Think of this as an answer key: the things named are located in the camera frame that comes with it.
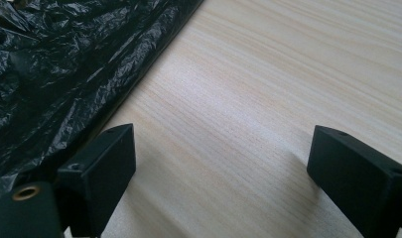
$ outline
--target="wooden table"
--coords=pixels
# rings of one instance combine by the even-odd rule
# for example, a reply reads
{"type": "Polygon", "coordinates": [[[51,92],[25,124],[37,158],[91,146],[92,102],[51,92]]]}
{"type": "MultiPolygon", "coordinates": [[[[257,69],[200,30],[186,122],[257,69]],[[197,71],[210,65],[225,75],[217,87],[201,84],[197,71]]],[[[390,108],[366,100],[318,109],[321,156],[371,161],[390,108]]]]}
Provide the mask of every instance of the wooden table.
{"type": "Polygon", "coordinates": [[[306,164],[315,125],[402,163],[402,0],[205,0],[124,123],[137,171],[103,237],[360,237],[306,164]]]}

